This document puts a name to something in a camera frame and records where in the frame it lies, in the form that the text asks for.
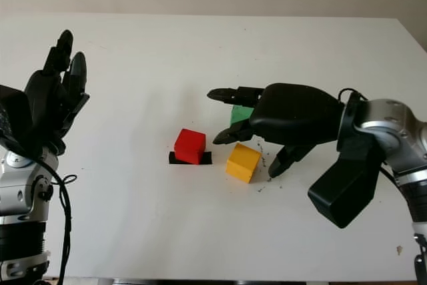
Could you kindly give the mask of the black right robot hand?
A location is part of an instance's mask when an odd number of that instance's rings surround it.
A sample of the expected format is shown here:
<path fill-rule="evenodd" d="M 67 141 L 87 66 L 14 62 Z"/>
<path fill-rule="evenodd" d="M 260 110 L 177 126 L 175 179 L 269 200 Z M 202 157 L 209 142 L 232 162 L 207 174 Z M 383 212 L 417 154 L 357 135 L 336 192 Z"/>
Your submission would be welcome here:
<path fill-rule="evenodd" d="M 207 96 L 252 109 L 249 118 L 219 132 L 214 144 L 249 141 L 256 135 L 282 146 L 268 168 L 271 178 L 284 173 L 317 145 L 337 140 L 344 111 L 344 104 L 329 93 L 291 83 L 273 83 L 265 88 L 216 88 Z"/>

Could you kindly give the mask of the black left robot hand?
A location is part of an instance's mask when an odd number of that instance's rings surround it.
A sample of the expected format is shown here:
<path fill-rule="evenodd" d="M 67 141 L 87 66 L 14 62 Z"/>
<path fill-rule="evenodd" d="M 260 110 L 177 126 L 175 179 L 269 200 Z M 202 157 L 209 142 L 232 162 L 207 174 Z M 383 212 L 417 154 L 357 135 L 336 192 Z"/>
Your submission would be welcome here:
<path fill-rule="evenodd" d="M 73 34 L 66 29 L 49 50 L 43 68 L 33 73 L 24 90 L 36 138 L 57 156 L 65 153 L 63 138 L 89 100 L 85 92 L 85 55 L 81 51 L 72 55 L 72 46 Z"/>

